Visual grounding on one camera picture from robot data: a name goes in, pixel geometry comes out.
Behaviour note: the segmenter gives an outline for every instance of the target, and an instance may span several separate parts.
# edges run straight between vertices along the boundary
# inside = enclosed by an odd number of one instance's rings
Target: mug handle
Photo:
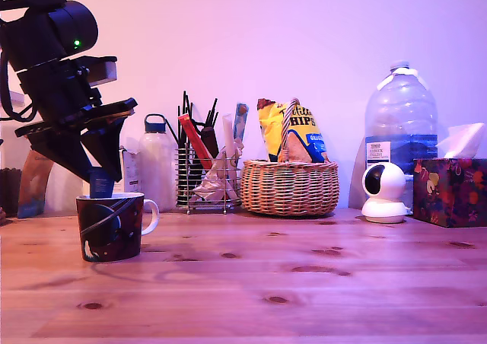
[[[144,199],[145,205],[150,205],[152,210],[152,220],[148,227],[142,230],[142,235],[151,233],[159,223],[159,208],[152,199]]]

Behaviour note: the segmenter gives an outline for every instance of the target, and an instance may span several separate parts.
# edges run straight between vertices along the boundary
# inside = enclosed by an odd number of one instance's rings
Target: wicker basket
[[[290,163],[287,137],[289,122],[299,100],[293,99],[282,120],[282,163],[244,162],[241,179],[243,207],[267,215],[324,215],[335,209],[339,198],[338,164]]]

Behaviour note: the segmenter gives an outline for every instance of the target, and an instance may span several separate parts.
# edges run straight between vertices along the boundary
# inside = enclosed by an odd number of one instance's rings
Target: wire utensil holder
[[[221,209],[224,214],[228,209],[233,209],[242,204],[240,197],[240,177],[238,171],[240,169],[228,167],[231,162],[235,162],[233,158],[227,158],[223,152],[223,159],[219,164],[222,167],[214,170],[219,176],[222,176],[220,184],[222,187],[205,186],[211,190],[213,198],[202,198],[195,192],[195,188],[201,186],[205,175],[208,171],[204,170],[201,165],[201,159],[198,158],[196,152],[190,147],[189,143],[185,144],[184,148],[177,149],[177,202],[176,206],[186,209],[189,215],[192,209]]]

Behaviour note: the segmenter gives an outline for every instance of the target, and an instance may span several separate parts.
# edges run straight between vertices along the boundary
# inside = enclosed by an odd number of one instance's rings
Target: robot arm
[[[27,8],[23,17],[0,20],[0,98],[9,119],[26,123],[39,112],[43,121],[17,129],[16,135],[25,135],[33,150],[89,181],[91,163],[84,146],[114,180],[120,180],[119,134],[137,103],[129,98],[102,105],[100,92],[91,87],[106,82],[105,70],[113,68],[115,57],[67,59],[97,42],[94,16],[74,1],[0,1],[0,11],[17,8]],[[19,113],[11,105],[8,62],[32,100]]]

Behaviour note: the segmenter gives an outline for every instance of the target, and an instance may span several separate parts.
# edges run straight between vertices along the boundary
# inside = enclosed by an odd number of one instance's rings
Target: water jug label
[[[390,161],[390,141],[367,143],[367,167]]]
[[[367,167],[373,163],[390,161],[400,167],[405,174],[412,174],[414,159],[438,156],[437,143],[436,135],[368,136],[365,138]]]

